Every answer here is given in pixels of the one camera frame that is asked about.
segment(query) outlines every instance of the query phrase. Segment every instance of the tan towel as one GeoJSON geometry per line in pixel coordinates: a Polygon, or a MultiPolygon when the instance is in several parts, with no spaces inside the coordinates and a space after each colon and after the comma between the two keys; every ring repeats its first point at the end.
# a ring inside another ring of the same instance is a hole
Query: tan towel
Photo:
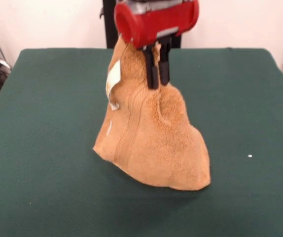
{"type": "MultiPolygon", "coordinates": [[[[156,63],[158,49],[154,48],[156,63]]],[[[145,59],[121,38],[108,71],[120,60],[121,81],[110,94],[94,151],[134,179],[157,187],[199,190],[211,182],[209,154],[172,85],[147,87],[145,59]]]]}

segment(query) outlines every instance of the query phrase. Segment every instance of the white tag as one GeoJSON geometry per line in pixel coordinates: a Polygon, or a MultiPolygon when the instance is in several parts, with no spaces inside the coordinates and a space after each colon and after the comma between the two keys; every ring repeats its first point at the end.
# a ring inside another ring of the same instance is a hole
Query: white tag
{"type": "MultiPolygon", "coordinates": [[[[113,87],[115,87],[115,85],[118,84],[120,81],[121,81],[121,61],[118,60],[114,64],[110,72],[108,73],[106,80],[106,96],[109,102],[110,102],[110,94],[113,87]]],[[[117,102],[115,104],[110,102],[110,104],[113,111],[118,110],[120,108],[120,105],[117,102]]]]}

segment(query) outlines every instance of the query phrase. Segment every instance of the green table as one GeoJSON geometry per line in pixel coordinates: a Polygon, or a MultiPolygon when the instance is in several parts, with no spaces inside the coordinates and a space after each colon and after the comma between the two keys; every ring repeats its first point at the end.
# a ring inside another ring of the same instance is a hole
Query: green table
{"type": "Polygon", "coordinates": [[[271,55],[171,52],[172,83],[212,166],[208,188],[178,192],[92,150],[111,54],[21,53],[0,94],[0,237],[283,237],[283,76],[271,55]]]}

